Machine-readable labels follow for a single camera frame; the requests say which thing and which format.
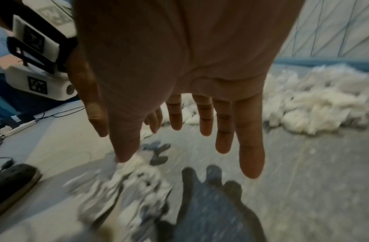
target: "floor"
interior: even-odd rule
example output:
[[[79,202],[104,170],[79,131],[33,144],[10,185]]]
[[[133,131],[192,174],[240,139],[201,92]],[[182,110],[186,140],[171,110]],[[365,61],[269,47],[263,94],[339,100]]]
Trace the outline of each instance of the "floor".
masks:
[[[81,105],[74,102],[49,113]],[[164,217],[167,224],[178,227],[174,241],[191,241],[186,239],[190,237],[192,241],[220,241],[202,235],[215,230],[213,216],[229,214],[228,209],[210,206],[221,197],[246,222],[227,228],[248,229],[252,241],[262,241],[258,218],[268,241],[369,242],[369,131],[344,129],[312,138],[282,128],[271,130],[264,134],[264,172],[249,180],[239,168],[237,139],[231,151],[221,155],[214,148],[216,124],[210,137],[201,136],[198,129],[184,126],[177,132],[164,127],[142,141],[171,145],[160,154],[168,159],[158,167],[174,187],[168,198],[170,211]],[[32,236],[33,241],[55,241],[81,229],[76,203],[67,198],[62,186],[87,170],[102,169],[110,175],[114,164],[106,154],[111,150],[109,139],[97,136],[84,111],[42,120],[6,138],[0,156],[35,165],[43,177],[0,218],[0,242],[13,241],[19,234]],[[197,201],[195,210],[193,201]],[[231,237],[231,241],[240,240]]]

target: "hand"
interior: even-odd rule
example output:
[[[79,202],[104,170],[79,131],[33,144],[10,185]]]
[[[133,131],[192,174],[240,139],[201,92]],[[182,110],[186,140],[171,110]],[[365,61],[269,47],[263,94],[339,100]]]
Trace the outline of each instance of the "hand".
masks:
[[[98,77],[117,158],[139,148],[149,113],[167,101],[171,126],[182,126],[182,93],[194,94],[200,131],[227,153],[234,132],[243,173],[264,166],[261,129],[266,74],[303,0],[76,0],[79,41]]]
[[[100,137],[106,137],[109,134],[106,108],[102,102],[94,74],[84,59],[79,46],[71,52],[67,60],[67,74],[86,108],[90,123]],[[144,123],[150,126],[153,133],[156,133],[162,119],[162,110],[158,108],[146,117]]]

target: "blue trim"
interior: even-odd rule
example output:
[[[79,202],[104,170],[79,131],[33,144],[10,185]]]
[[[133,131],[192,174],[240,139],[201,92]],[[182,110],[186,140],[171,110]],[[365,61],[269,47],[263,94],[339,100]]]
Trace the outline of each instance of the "blue trim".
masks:
[[[334,65],[346,63],[357,70],[369,72],[369,60],[353,59],[318,59],[318,58],[277,58],[275,64],[301,65],[305,67],[314,67],[319,65]]]

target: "gray floor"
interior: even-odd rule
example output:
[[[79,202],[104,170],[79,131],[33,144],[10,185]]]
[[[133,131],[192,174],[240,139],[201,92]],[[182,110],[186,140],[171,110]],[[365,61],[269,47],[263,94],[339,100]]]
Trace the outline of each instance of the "gray floor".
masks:
[[[60,128],[65,126],[62,135]],[[142,141],[171,145],[160,154],[168,159],[158,167],[174,186],[164,218],[177,226],[174,241],[202,241],[202,234],[215,236],[215,230],[221,231],[220,224],[227,233],[249,230],[248,237],[261,241],[257,216],[268,241],[369,242],[369,131],[344,129],[311,138],[282,128],[271,130],[264,134],[264,172],[249,180],[239,168],[237,139],[231,151],[221,155],[214,148],[216,123],[211,137],[201,136],[198,129],[162,128]],[[96,137],[83,112],[44,120],[5,140],[0,156],[37,165],[44,179],[0,218],[0,233],[62,204],[66,195],[61,186],[67,180],[98,168],[111,174],[114,166],[104,159],[110,150],[108,139]],[[225,201],[231,208],[220,206]],[[236,214],[243,225],[234,222]],[[212,236],[204,239],[248,241]]]

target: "white robot device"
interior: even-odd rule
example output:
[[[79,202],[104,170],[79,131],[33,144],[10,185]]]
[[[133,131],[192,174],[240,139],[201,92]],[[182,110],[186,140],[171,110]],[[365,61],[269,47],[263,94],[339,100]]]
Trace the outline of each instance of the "white robot device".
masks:
[[[13,13],[9,52],[23,64],[6,69],[6,82],[19,90],[54,100],[77,95],[65,62],[77,45],[71,6],[57,0],[23,0]]]

